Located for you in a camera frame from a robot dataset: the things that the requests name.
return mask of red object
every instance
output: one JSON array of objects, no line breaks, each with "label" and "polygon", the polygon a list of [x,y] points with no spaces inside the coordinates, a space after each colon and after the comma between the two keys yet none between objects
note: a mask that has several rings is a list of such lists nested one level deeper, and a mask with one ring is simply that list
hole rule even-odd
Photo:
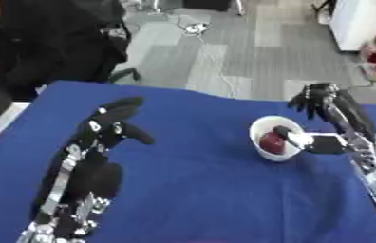
[{"label": "red object", "polygon": [[284,154],[285,142],[276,133],[269,132],[260,138],[259,146],[269,153],[282,155]]}]

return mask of person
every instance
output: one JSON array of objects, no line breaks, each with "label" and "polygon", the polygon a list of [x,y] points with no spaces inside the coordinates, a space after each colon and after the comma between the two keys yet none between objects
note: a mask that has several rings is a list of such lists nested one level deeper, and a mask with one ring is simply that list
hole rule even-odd
[{"label": "person", "polygon": [[31,101],[56,80],[104,82],[119,60],[101,24],[71,0],[0,0],[0,85]]}]

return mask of white bowl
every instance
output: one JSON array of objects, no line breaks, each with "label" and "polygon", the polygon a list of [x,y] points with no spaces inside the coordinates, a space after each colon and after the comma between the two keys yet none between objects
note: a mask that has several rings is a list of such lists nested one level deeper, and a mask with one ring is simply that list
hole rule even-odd
[{"label": "white bowl", "polygon": [[264,157],[265,159],[275,161],[275,162],[282,162],[297,155],[300,152],[300,149],[286,142],[284,154],[276,155],[276,154],[272,154],[272,153],[265,151],[259,146],[259,143],[258,143],[258,141],[260,140],[260,138],[262,138],[263,135],[265,135],[266,133],[272,132],[273,129],[278,125],[285,126],[289,128],[291,131],[293,131],[294,133],[304,132],[300,125],[298,125],[296,122],[290,119],[287,119],[284,117],[278,117],[278,116],[268,116],[268,117],[260,118],[252,124],[252,126],[250,127],[250,138],[254,146],[256,147],[257,151],[262,157]]}]

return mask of black jacket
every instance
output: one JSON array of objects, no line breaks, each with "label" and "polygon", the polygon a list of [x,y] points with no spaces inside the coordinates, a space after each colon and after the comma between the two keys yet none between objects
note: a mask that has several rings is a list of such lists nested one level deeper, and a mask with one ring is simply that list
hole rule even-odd
[{"label": "black jacket", "polygon": [[14,85],[53,79],[75,52],[109,47],[100,24],[70,0],[0,0],[0,73]]}]

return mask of office chair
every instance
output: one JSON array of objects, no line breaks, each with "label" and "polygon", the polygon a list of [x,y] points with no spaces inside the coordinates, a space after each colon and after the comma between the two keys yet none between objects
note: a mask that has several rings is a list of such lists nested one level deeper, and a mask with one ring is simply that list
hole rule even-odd
[{"label": "office chair", "polygon": [[[73,2],[101,21],[101,25],[98,26],[100,32],[112,44],[116,55],[118,55],[118,60],[122,60],[120,64],[125,63],[127,61],[127,49],[132,41],[132,34],[123,20],[126,10],[120,0],[73,0]],[[116,60],[116,56],[110,56],[109,59]],[[115,68],[114,63],[110,62],[110,60],[104,60],[97,76],[106,77],[110,70]],[[128,75],[132,75],[135,81],[141,79],[141,74],[136,68],[127,68],[112,73],[105,83],[115,83]]]}]

